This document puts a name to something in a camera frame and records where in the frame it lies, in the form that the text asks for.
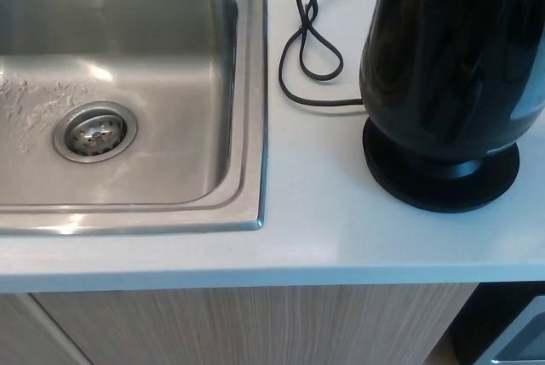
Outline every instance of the black electric kettle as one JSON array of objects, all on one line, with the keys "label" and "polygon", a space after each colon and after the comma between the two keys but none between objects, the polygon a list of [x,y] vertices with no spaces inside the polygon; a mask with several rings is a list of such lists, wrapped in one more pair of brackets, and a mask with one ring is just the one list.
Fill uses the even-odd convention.
[{"label": "black electric kettle", "polygon": [[545,0],[378,0],[360,69],[364,152],[397,198],[478,208],[545,105]]}]

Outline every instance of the water residue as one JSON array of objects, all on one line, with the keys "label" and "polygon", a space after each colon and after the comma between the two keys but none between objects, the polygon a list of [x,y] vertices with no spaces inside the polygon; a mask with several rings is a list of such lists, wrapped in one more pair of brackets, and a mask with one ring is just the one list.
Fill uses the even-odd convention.
[{"label": "water residue", "polygon": [[0,80],[0,134],[5,146],[26,154],[47,140],[57,121],[75,106],[94,100],[81,83],[37,83],[14,75]]}]

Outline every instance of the sink rim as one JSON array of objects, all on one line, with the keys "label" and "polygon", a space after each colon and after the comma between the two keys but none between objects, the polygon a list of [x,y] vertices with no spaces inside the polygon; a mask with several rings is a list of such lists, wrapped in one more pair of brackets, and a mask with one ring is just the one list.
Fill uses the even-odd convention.
[{"label": "sink rim", "polygon": [[219,185],[185,203],[2,205],[2,234],[152,234],[231,231],[261,227],[266,170],[266,0],[234,0],[238,6],[237,56],[232,98],[230,159]]}]

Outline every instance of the white countertop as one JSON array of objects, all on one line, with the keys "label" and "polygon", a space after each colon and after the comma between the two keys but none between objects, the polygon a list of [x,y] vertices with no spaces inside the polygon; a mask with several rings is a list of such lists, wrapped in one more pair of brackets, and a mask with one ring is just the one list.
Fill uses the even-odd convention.
[{"label": "white countertop", "polygon": [[[359,56],[376,0],[324,0],[317,28],[345,56],[338,80],[286,81],[307,97],[359,95]],[[163,236],[1,237],[0,292],[255,285],[545,280],[545,117],[519,141],[511,190],[467,214],[424,212],[388,195],[361,146],[365,115],[300,108],[278,59],[295,0],[269,0],[269,159],[258,231]],[[335,66],[315,42],[308,63]]]}]

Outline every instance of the wooden cabinet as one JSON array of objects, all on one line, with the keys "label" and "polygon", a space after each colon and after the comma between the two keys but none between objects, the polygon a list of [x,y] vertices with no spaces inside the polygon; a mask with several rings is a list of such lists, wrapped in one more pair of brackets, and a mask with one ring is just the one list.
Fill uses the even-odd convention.
[{"label": "wooden cabinet", "polygon": [[94,365],[415,365],[474,284],[36,294]]},{"label": "wooden cabinet", "polygon": [[2,365],[88,365],[89,361],[27,294],[0,295]]}]

